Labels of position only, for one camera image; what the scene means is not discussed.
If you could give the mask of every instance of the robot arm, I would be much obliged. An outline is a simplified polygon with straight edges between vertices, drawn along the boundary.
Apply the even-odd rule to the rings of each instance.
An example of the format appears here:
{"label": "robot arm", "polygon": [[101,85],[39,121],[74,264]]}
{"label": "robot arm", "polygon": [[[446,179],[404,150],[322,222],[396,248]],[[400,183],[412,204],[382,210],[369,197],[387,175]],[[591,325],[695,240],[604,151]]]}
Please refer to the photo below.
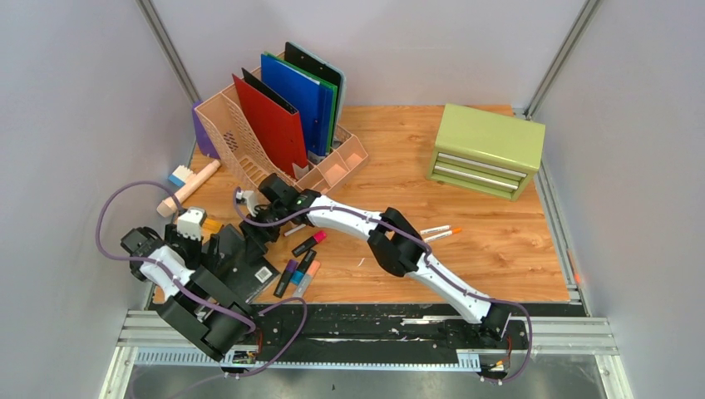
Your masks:
{"label": "robot arm", "polygon": [[[465,292],[486,297],[445,268],[435,256],[426,257],[424,248],[408,238],[421,239],[421,235],[396,209],[387,208],[384,212],[355,209],[316,191],[298,192],[275,174],[262,181],[259,191],[269,204],[258,205],[256,214],[251,213],[239,224],[242,233],[227,225],[203,245],[201,226],[205,210],[189,208],[176,224],[166,225],[163,239],[154,230],[141,227],[131,230],[121,241],[130,256],[159,260],[165,265],[166,270],[133,260],[130,269],[138,279],[149,279],[162,287],[166,301],[158,314],[215,361],[219,362],[236,342],[254,329],[252,318],[256,315],[247,298],[238,294],[235,270],[248,265],[269,265],[264,258],[267,244],[278,239],[279,226],[285,218],[366,240],[385,271],[425,284],[468,323],[480,324],[481,336],[496,341],[503,338],[509,311],[466,296]],[[231,250],[232,254],[224,258],[224,249]],[[189,295],[180,291],[176,280]],[[210,312],[200,318],[197,314],[200,305],[208,299],[214,299],[229,314]]]}
{"label": "robot arm", "polygon": [[[366,210],[361,210],[361,209],[355,209],[351,206],[347,206],[345,204],[340,204],[336,201],[333,201],[332,199],[328,198],[325,195],[321,195],[317,197],[313,202],[311,202],[311,207],[312,208],[318,208],[318,207],[326,207],[328,209],[320,209],[320,210],[312,210],[311,212],[308,213],[307,218],[308,221],[312,226],[315,227],[321,227],[321,228],[328,228],[328,229],[335,229],[338,231],[342,231],[345,234],[352,235],[355,238],[358,239],[363,239],[370,243],[371,247],[375,245],[376,247],[372,247],[372,251],[375,253],[375,257],[377,258],[377,261],[380,261],[380,256],[382,257],[383,262],[389,262],[388,259],[385,258],[384,254],[380,254],[381,251],[385,251],[386,245],[380,244],[383,243],[383,240],[386,238],[385,234],[381,234],[378,229],[380,228],[379,223],[372,222],[371,220],[367,219],[362,219],[356,215],[349,214],[346,212],[343,212],[341,210],[336,210],[336,209],[350,209],[358,214],[363,214],[369,219],[383,219],[385,217],[386,213],[391,213],[391,211],[396,212],[395,210],[391,209],[391,211],[388,209],[385,214],[381,212],[371,212],[371,211],[366,211]],[[401,218],[401,214],[397,213],[396,215],[397,219]],[[392,237],[391,240],[389,240],[389,243],[394,242],[394,237]],[[435,293],[443,297],[455,310],[458,311],[458,313],[465,319],[468,323],[472,324],[478,324],[482,323],[482,319],[487,316],[487,313],[490,311],[490,303],[485,302],[485,301],[479,301],[477,299],[467,297],[465,296],[461,291],[457,290],[456,288],[453,288],[450,284],[448,284],[445,280],[440,278],[436,272],[433,270],[430,270],[428,268],[428,265],[426,264],[426,260],[424,259],[423,256],[419,255],[417,256],[417,259],[409,259],[412,261],[414,264],[415,268],[409,268],[408,270],[404,270],[405,273],[402,274],[402,276],[407,276],[415,279],[419,283],[425,284],[428,288],[433,290]],[[465,281],[463,281],[461,278],[458,278],[455,274],[453,274],[450,270],[448,270],[445,266],[441,264],[441,262],[434,256],[430,255],[428,258],[428,261],[436,268],[438,269],[443,275],[447,276],[450,280],[453,281],[453,283],[457,284],[458,286],[464,288],[465,290],[481,295],[481,296],[486,296],[483,293],[480,293],[476,291],[473,287],[468,285]],[[392,273],[394,275],[398,276],[398,271],[394,271],[395,273]]]}
{"label": "robot arm", "polygon": [[[385,271],[397,277],[408,276],[425,284],[443,297],[468,323],[482,324],[483,330],[494,339],[503,337],[510,316],[508,311],[487,301],[465,295],[465,292],[468,292],[476,296],[488,297],[448,270],[433,254],[428,256],[427,263],[424,248],[418,243],[397,232],[394,232],[391,237],[387,236],[391,231],[388,226],[391,225],[412,237],[421,239],[421,235],[396,209],[387,208],[384,212],[355,209],[340,204],[317,191],[304,190],[299,193],[274,174],[262,181],[259,190],[273,207],[285,209],[280,215],[282,217],[310,208],[309,212],[293,221],[336,229],[367,241],[375,259]],[[441,276],[445,276],[453,285]]]}

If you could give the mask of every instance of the white marker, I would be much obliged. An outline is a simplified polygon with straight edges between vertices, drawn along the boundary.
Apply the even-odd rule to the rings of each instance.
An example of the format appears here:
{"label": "white marker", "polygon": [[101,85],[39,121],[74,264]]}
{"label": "white marker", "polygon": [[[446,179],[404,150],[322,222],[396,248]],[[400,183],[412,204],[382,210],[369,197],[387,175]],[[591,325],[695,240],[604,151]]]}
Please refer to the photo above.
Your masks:
{"label": "white marker", "polygon": [[288,237],[289,235],[296,233],[297,231],[299,231],[300,229],[303,229],[304,227],[306,227],[306,224],[301,223],[300,225],[298,225],[298,226],[294,227],[293,229],[284,233],[284,237]]}
{"label": "white marker", "polygon": [[424,234],[438,233],[439,231],[446,231],[450,228],[451,228],[451,226],[449,224],[446,224],[445,226],[431,227],[430,229],[421,230],[419,232],[419,234],[424,235]]}
{"label": "white marker", "polygon": [[437,239],[442,239],[443,237],[448,237],[449,235],[453,235],[456,233],[460,233],[462,231],[461,228],[453,229],[452,231],[446,231],[444,233],[432,235],[431,237],[427,237],[423,239],[424,243],[430,243],[431,241],[436,241]]}

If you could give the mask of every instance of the pink highlighter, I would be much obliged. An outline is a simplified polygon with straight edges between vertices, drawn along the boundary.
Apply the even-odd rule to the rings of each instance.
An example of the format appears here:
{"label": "pink highlighter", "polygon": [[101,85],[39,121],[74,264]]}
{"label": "pink highlighter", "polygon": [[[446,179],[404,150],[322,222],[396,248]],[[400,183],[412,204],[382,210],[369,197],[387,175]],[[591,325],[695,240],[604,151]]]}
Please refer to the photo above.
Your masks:
{"label": "pink highlighter", "polygon": [[298,245],[298,247],[292,249],[291,253],[293,254],[293,256],[300,256],[304,252],[315,247],[316,244],[325,240],[326,237],[327,237],[326,232],[321,230],[321,231],[317,232],[316,234],[314,234],[313,236],[309,237],[306,241],[303,241],[301,244]]}

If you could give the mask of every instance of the cable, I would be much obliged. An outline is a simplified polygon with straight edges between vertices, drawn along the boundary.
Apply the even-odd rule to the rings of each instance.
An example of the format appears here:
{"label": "cable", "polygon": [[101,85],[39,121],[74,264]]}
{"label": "cable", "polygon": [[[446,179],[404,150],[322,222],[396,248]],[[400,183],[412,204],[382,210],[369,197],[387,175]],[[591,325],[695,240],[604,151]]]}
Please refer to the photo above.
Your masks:
{"label": "cable", "polygon": [[198,303],[199,305],[203,305],[209,309],[213,309],[216,312],[220,312],[226,316],[230,316],[230,317],[235,318],[235,319],[239,320],[240,322],[246,324],[249,327],[249,331],[247,331],[247,333],[251,333],[252,331],[254,331],[255,325],[252,322],[252,320],[246,318],[245,316],[243,316],[239,313],[233,312],[230,309],[223,308],[220,305],[216,305],[216,304],[213,304],[213,303],[206,301],[205,299],[199,298],[197,295],[195,295],[194,293],[192,293],[191,291],[186,289],[178,279],[175,279],[174,274],[162,262],[160,262],[158,260],[150,259],[150,258],[140,257],[140,256],[114,255],[114,254],[109,253],[103,247],[103,243],[101,242],[101,228],[103,225],[103,219],[106,216],[106,211],[108,210],[108,206],[110,206],[110,204],[115,199],[115,197],[117,197],[120,193],[122,193],[123,191],[125,191],[131,187],[135,187],[137,185],[153,185],[155,187],[159,187],[160,189],[166,191],[167,194],[169,194],[169,196],[174,200],[174,203],[176,204],[176,207],[179,209],[179,211],[184,210],[184,207],[181,205],[181,202],[179,202],[179,199],[176,198],[176,195],[174,194],[174,192],[171,191],[165,185],[162,185],[162,184],[157,183],[155,181],[149,181],[149,180],[140,180],[140,181],[135,181],[135,182],[129,183],[128,185],[123,185],[122,187],[117,189],[117,191],[115,193],[113,193],[108,198],[106,203],[103,205],[103,209],[101,209],[101,212],[98,214],[98,223],[96,224],[96,247],[98,247],[98,251],[106,258],[112,259],[112,260],[120,260],[120,261],[127,261],[127,262],[131,262],[131,261],[147,262],[147,263],[155,264],[155,265],[159,266],[159,268],[161,268],[164,271],[164,273],[166,273],[166,275],[171,279],[172,283],[174,283],[174,285],[179,289],[179,291],[181,291],[181,293],[183,293],[188,299]]}
{"label": "cable", "polygon": [[[205,307],[207,307],[207,308],[213,309],[213,310],[215,310],[216,312],[221,312],[222,314],[224,314],[224,315],[226,315],[226,316],[230,316],[230,317],[235,318],[235,319],[239,320],[240,322],[246,324],[247,326],[249,326],[249,331],[247,331],[247,333],[251,333],[252,331],[254,331],[255,328],[256,328],[256,326],[254,325],[254,323],[252,322],[252,320],[250,320],[250,319],[246,318],[245,316],[242,316],[242,315],[240,315],[240,314],[238,314],[238,313],[235,313],[235,312],[233,312],[233,311],[231,311],[231,310],[229,310],[229,309],[227,309],[227,308],[223,308],[222,306],[219,306],[219,305],[216,305],[216,304],[213,304],[213,303],[209,303],[208,301],[206,301],[206,300],[204,300],[204,299],[202,299],[202,298],[199,298],[198,296],[196,296],[195,294],[193,294],[191,291],[189,291],[188,289],[186,289],[186,287],[184,287],[184,286],[181,284],[180,281],[178,281],[177,279],[175,279],[175,278],[174,278],[174,274],[173,274],[162,262],[160,262],[160,261],[158,261],[158,260],[150,259],[150,258],[139,257],[139,256],[120,256],[120,255],[114,255],[114,254],[109,253],[109,252],[105,249],[105,247],[103,247],[103,243],[101,242],[101,228],[102,228],[103,219],[104,219],[105,216],[106,216],[106,212],[107,212],[108,207],[110,206],[110,204],[112,203],[112,201],[113,201],[120,193],[122,193],[123,191],[125,191],[125,190],[127,190],[127,189],[129,189],[129,188],[131,188],[131,187],[135,187],[135,186],[137,186],[137,185],[153,185],[153,186],[155,186],[155,187],[159,187],[160,189],[164,190],[164,191],[174,200],[174,203],[176,204],[176,207],[178,208],[179,211],[183,211],[183,210],[184,210],[184,207],[181,205],[181,202],[179,201],[179,199],[176,198],[176,195],[174,194],[174,192],[173,192],[172,190],[170,190],[168,187],[166,187],[166,186],[164,186],[163,184],[161,184],[161,183],[157,183],[157,182],[155,182],[155,181],[150,181],[150,180],[140,180],[140,181],[135,181],[135,182],[129,183],[128,185],[123,185],[123,186],[120,187],[118,190],[116,190],[115,193],[113,193],[110,197],[108,197],[107,201],[106,201],[105,204],[103,205],[103,208],[101,209],[101,212],[98,214],[98,222],[96,223],[96,247],[98,248],[98,251],[99,251],[103,256],[105,256],[106,258],[112,259],[112,260],[127,261],[127,262],[138,261],[138,262],[147,262],[147,263],[151,263],[151,264],[157,265],[159,268],[161,268],[161,269],[166,273],[167,276],[169,276],[169,278],[172,280],[172,282],[174,283],[174,285],[175,285],[175,286],[179,289],[179,291],[181,291],[187,298],[191,299],[192,301],[194,301],[194,302],[196,302],[196,303],[198,303],[198,304],[200,304],[200,305],[203,305],[203,306],[205,306]],[[147,228],[147,231],[150,232],[151,234],[155,234],[157,237],[159,236],[152,228]],[[306,323],[306,317],[308,316],[308,305],[306,304],[306,301],[303,300],[303,298],[291,297],[291,298],[284,299],[283,301],[279,301],[279,302],[277,302],[277,303],[275,303],[275,304],[273,304],[273,305],[268,306],[267,308],[265,308],[264,310],[262,310],[261,312],[259,312],[259,315],[260,315],[260,316],[263,316],[263,315],[265,315],[267,312],[271,311],[272,309],[275,309],[276,307],[278,307],[278,306],[280,306],[280,305],[282,305],[282,304],[284,304],[284,303],[288,303],[288,302],[292,302],[292,301],[299,301],[299,302],[303,305],[303,316],[301,317],[301,323],[298,325],[298,328],[296,329],[296,331],[294,332],[294,334],[292,335],[292,337],[288,340],[288,342],[286,343],[286,345],[284,345],[284,346],[282,347],[282,349],[281,349],[276,355],[274,355],[274,356],[272,357],[272,359],[270,359],[268,362],[266,362],[264,365],[262,365],[261,367],[258,367],[258,368],[256,368],[256,369],[254,369],[254,370],[252,370],[252,371],[250,371],[250,372],[245,372],[245,373],[242,373],[242,374],[236,374],[235,376],[236,376],[237,378],[254,376],[254,375],[256,375],[256,374],[259,374],[259,373],[263,372],[263,371],[264,371],[265,369],[267,369],[267,367],[269,367],[272,363],[276,362],[276,361],[284,354],[284,352],[287,351],[287,349],[291,346],[291,344],[293,343],[293,341],[294,341],[294,340],[298,337],[298,335],[301,333],[301,330],[303,329],[303,325]],[[129,390],[129,393],[130,393],[130,395],[131,395],[132,398],[134,398],[134,392],[133,392],[133,389],[134,389],[134,387],[133,387],[134,381],[135,381],[136,378],[138,378],[138,377],[139,377],[139,376],[133,376],[133,378],[131,378],[131,382],[130,382],[131,388],[130,388],[130,390]],[[184,390],[182,390],[182,391],[180,391],[180,392],[177,392],[175,395],[172,395],[172,396],[170,396],[169,398],[170,398],[170,399],[173,399],[173,398],[175,398],[175,397],[179,397],[179,396],[181,396],[181,395],[184,395],[184,394],[186,394],[186,392],[189,392],[189,391],[193,390],[194,388],[196,388],[196,387],[198,387],[198,386],[200,386],[200,385],[202,385],[202,384],[204,384],[204,383],[206,383],[206,382],[210,382],[210,381],[212,381],[212,380],[214,380],[214,379],[216,379],[216,378],[222,378],[222,374],[219,374],[219,375],[217,375],[217,376],[212,376],[212,377],[205,378],[204,380],[201,380],[201,381],[199,381],[199,382],[197,382],[197,383],[191,385],[190,387],[187,387],[186,389],[184,389]]]}
{"label": "cable", "polygon": [[250,371],[248,371],[248,372],[243,372],[243,373],[241,373],[241,374],[225,373],[225,375],[223,375],[223,374],[221,373],[221,374],[216,374],[216,375],[211,376],[211,377],[206,377],[206,378],[204,378],[203,380],[200,380],[200,381],[194,383],[193,385],[191,385],[191,386],[189,386],[189,387],[186,387],[186,388],[182,389],[181,391],[178,391],[178,392],[175,393],[174,395],[171,395],[168,399],[174,399],[174,398],[176,398],[176,397],[180,397],[180,396],[182,396],[182,395],[184,395],[184,394],[186,394],[186,393],[188,393],[188,392],[193,391],[196,387],[200,387],[201,385],[205,384],[206,382],[211,382],[211,381],[214,381],[214,380],[218,380],[218,379],[221,379],[221,378],[223,378],[223,377],[235,377],[235,379],[240,379],[240,378],[242,378],[242,377],[252,377],[252,376],[256,376],[257,374],[260,374],[261,372],[263,372],[264,370],[266,370],[269,366],[271,366],[272,363],[274,363],[274,362],[276,362],[277,360],[279,360],[279,358],[284,354],[284,352],[287,351],[288,347],[291,346],[291,344],[293,343],[293,341],[294,341],[294,340],[298,337],[298,335],[301,333],[301,330],[303,330],[303,325],[306,323],[306,318],[308,317],[308,305],[306,304],[306,301],[303,300],[303,298],[291,297],[291,298],[286,298],[286,299],[284,299],[284,300],[282,300],[282,301],[279,301],[279,302],[277,302],[277,303],[274,303],[274,304],[272,304],[272,305],[269,305],[268,307],[266,307],[265,309],[263,309],[261,312],[259,312],[259,316],[264,316],[264,315],[267,314],[270,310],[273,310],[273,309],[279,307],[280,305],[283,305],[283,304],[285,304],[285,303],[287,303],[287,302],[292,302],[292,301],[299,301],[299,302],[303,305],[303,316],[301,317],[301,323],[298,325],[298,328],[297,328],[296,331],[293,333],[293,335],[291,336],[291,338],[288,340],[288,342],[286,343],[286,345],[284,345],[284,346],[279,350],[279,352],[278,352],[276,355],[274,355],[271,359],[269,359],[268,362],[266,362],[265,364],[263,364],[263,365],[260,366],[260,367],[255,368],[254,370],[250,370]]}
{"label": "cable", "polygon": [[511,336],[507,335],[507,343],[509,344],[507,348],[507,356],[505,357],[505,362],[507,363],[506,369],[509,370],[511,367]]}
{"label": "cable", "polygon": [[518,309],[526,316],[526,325],[527,325],[528,330],[529,330],[529,346],[528,346],[528,348],[526,349],[526,356],[524,357],[524,361],[521,363],[521,366],[519,367],[519,370],[517,370],[516,373],[512,374],[511,376],[509,376],[509,377],[507,377],[507,378],[505,378],[505,379],[503,379],[503,380],[501,380],[501,381],[500,381],[500,380],[493,379],[493,378],[486,378],[486,380],[487,380],[487,381],[490,381],[490,382],[497,382],[497,383],[510,382],[510,381],[516,379],[519,375],[521,375],[521,373],[523,373],[524,370],[526,369],[526,366],[529,364],[529,359],[530,359],[530,354],[531,354],[531,346],[532,346],[533,340],[534,340],[534,329],[533,329],[533,326],[532,326],[531,316],[529,315],[529,311],[526,310],[526,308],[524,307],[524,305],[522,305],[521,303],[511,302],[511,301],[505,301],[505,300],[502,300],[502,299],[495,299],[495,298],[486,298],[486,297],[482,297],[482,296],[480,296],[480,295],[477,295],[477,294],[475,294],[475,293],[471,293],[471,292],[465,290],[465,289],[464,289],[463,287],[461,287],[460,285],[458,285],[458,284],[454,283],[453,281],[451,281],[445,274],[443,274],[440,270],[438,270],[436,267],[434,267],[433,264],[431,264],[431,261],[428,260],[428,257],[431,256],[431,253],[433,252],[433,250],[431,249],[431,246],[430,246],[429,244],[427,244],[427,243],[424,243],[423,240],[418,239],[418,238],[414,237],[413,235],[411,235],[411,234],[409,234],[409,233],[407,233],[407,232],[405,232],[405,231],[402,231],[401,229],[398,229],[398,228],[395,227],[395,226],[392,226],[391,224],[385,222],[384,220],[375,219],[375,218],[368,218],[365,214],[361,214],[361,213],[359,213],[359,212],[357,212],[357,211],[354,211],[354,210],[352,210],[352,209],[343,208],[343,207],[339,207],[339,206],[312,206],[312,207],[309,207],[309,208],[305,208],[305,209],[298,210],[298,211],[294,212],[293,214],[290,214],[289,216],[287,216],[287,217],[285,217],[285,218],[283,218],[283,219],[279,219],[279,220],[277,220],[277,221],[275,221],[275,222],[272,222],[272,223],[260,223],[260,222],[256,222],[256,221],[254,221],[254,220],[252,220],[252,219],[248,219],[248,218],[242,213],[242,211],[240,210],[240,208],[239,208],[239,206],[238,206],[238,204],[237,204],[237,201],[236,201],[237,194],[238,194],[240,191],[242,191],[242,189],[240,189],[239,187],[237,187],[237,188],[235,188],[235,191],[234,191],[234,193],[233,193],[233,204],[234,204],[234,207],[235,207],[235,211],[238,213],[239,217],[242,218],[242,220],[244,220],[244,221],[247,222],[248,224],[252,224],[253,226],[257,226],[257,227],[274,227],[274,226],[278,226],[278,225],[280,225],[280,224],[285,224],[285,223],[289,222],[291,219],[294,219],[294,218],[296,218],[297,216],[300,216],[301,214],[307,214],[308,212],[311,212],[311,211],[314,211],[314,210],[331,210],[331,211],[337,210],[337,211],[345,212],[345,213],[347,213],[347,214],[352,214],[352,215],[354,215],[354,216],[357,216],[357,217],[360,218],[360,219],[365,219],[365,220],[368,220],[368,221],[371,221],[371,222],[380,224],[380,225],[381,225],[382,227],[384,227],[385,229],[389,229],[389,230],[391,230],[391,231],[393,231],[393,232],[395,232],[395,233],[397,233],[397,234],[400,234],[402,237],[404,237],[404,238],[406,238],[406,239],[410,239],[410,240],[411,240],[412,242],[414,242],[415,244],[417,244],[417,245],[421,246],[422,248],[424,248],[425,254],[424,254],[424,258],[423,258],[423,259],[424,259],[424,262],[426,262],[426,266],[427,266],[430,270],[433,270],[433,272],[436,273],[436,275],[438,275],[440,278],[442,278],[446,283],[448,283],[451,287],[453,287],[453,288],[456,289],[457,291],[463,293],[463,294],[464,294],[465,296],[467,296],[467,297],[471,297],[471,298],[474,298],[474,299],[477,299],[477,300],[486,301],[486,302],[495,303],[495,304],[504,304],[504,305],[512,306],[512,307],[514,307],[514,308],[518,308]]}

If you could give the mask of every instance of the gray wall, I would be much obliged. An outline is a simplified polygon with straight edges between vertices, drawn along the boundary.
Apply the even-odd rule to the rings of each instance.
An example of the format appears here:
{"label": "gray wall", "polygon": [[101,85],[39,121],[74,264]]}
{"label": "gray wall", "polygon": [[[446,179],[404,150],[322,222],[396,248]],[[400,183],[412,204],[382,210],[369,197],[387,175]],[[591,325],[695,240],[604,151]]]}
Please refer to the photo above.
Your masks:
{"label": "gray wall", "polygon": [[537,117],[594,313],[637,398],[698,397],[705,3],[605,1]]}
{"label": "gray wall", "polygon": [[292,41],[341,68],[347,104],[525,106],[584,0],[155,0],[204,98]]}
{"label": "gray wall", "polygon": [[[0,397],[96,397],[146,291],[96,251],[97,213],[188,160],[189,102],[131,1],[2,2],[0,66]],[[162,195],[119,199],[108,248]]]}

